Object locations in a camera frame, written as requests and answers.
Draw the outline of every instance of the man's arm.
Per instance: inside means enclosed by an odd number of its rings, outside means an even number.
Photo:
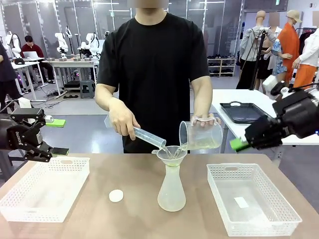
[[[207,118],[213,100],[213,87],[209,76],[191,82],[194,89],[194,116]]]
[[[25,45],[23,45],[22,47],[21,47],[21,52],[20,52],[20,55],[21,55],[21,57],[22,58],[25,58],[24,57],[24,54],[23,54],[23,52],[25,51],[25,47],[24,47]]]
[[[207,118],[213,88],[208,73],[207,56],[201,30],[193,23],[190,82],[194,89],[194,116]]]
[[[36,48],[36,54],[38,55],[38,57],[40,58],[43,58],[44,57],[44,54],[43,54],[43,51],[42,49],[37,45],[37,48]]]
[[[133,127],[140,125],[124,102],[113,97],[114,90],[119,85],[114,34],[112,32],[103,45],[95,101],[102,109],[110,112],[110,122],[117,133],[123,136],[130,135],[131,140],[135,140]]]

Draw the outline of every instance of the mannequin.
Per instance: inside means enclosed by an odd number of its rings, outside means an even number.
[[[293,62],[299,57],[300,41],[294,25],[302,21],[296,10],[287,12],[287,18],[287,23],[274,43],[272,52],[278,56],[273,75],[277,76],[278,81],[285,81],[286,84],[289,84],[294,72]]]
[[[282,31],[282,29],[277,26],[271,26],[270,30],[276,38]],[[262,56],[260,65],[258,66],[258,74],[255,85],[255,89],[259,90],[261,83],[264,94],[266,94],[266,90],[264,89],[263,82],[273,73],[273,69],[276,67],[277,56],[271,52],[272,48],[273,43],[266,37],[262,50],[262,54],[264,55]]]
[[[293,69],[298,68],[294,87],[308,85],[313,81],[319,58],[319,26],[314,34],[305,40],[301,56],[293,62]]]
[[[240,44],[240,69],[242,70],[237,89],[249,89],[252,83],[253,69],[256,65],[257,52],[261,41],[263,23],[266,12],[259,11],[256,15],[256,26],[248,29]],[[275,42],[276,38],[271,31],[266,32],[266,36],[271,42]]]

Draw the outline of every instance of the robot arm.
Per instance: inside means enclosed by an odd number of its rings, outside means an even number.
[[[40,128],[49,120],[43,109],[19,108],[0,115],[0,149],[26,151],[25,160],[49,162],[54,148],[42,140]]]
[[[56,50],[61,54],[62,58],[66,58],[66,52],[68,52],[69,47],[64,40],[64,34],[58,32],[55,34],[55,37],[59,41],[59,47]]]
[[[99,40],[98,40],[96,33],[95,32],[88,33],[86,35],[86,40],[89,43],[87,44],[85,42],[82,42],[81,53],[86,54],[86,55],[91,53],[93,58],[97,58],[97,52],[99,50],[100,43],[99,43]]]
[[[262,116],[247,127],[245,137],[241,138],[241,146],[233,147],[237,152],[248,147],[256,149],[276,147],[282,144],[283,138],[293,134],[298,138],[318,134],[318,89],[312,88],[305,91],[301,88],[289,89],[284,82],[279,82],[271,93],[283,95],[282,100],[273,103],[277,116],[275,118]],[[236,140],[231,142],[232,146],[238,143]]]
[[[10,46],[12,44],[13,47],[12,47],[11,51],[13,52],[14,56],[16,58],[21,58],[20,39],[19,39],[18,35],[12,34],[11,31],[8,31],[8,34],[5,37],[5,41],[6,41],[6,44],[5,44],[4,48],[6,50],[9,50]]]

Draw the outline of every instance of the white label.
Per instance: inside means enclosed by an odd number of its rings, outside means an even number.
[[[234,198],[240,208],[248,208],[249,205],[243,197]]]

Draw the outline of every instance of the man's right hand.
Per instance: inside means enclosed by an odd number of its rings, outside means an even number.
[[[134,128],[141,128],[136,121],[134,114],[126,105],[117,98],[112,98],[109,103],[110,122],[115,131],[123,136],[130,135],[131,140],[135,140]]]

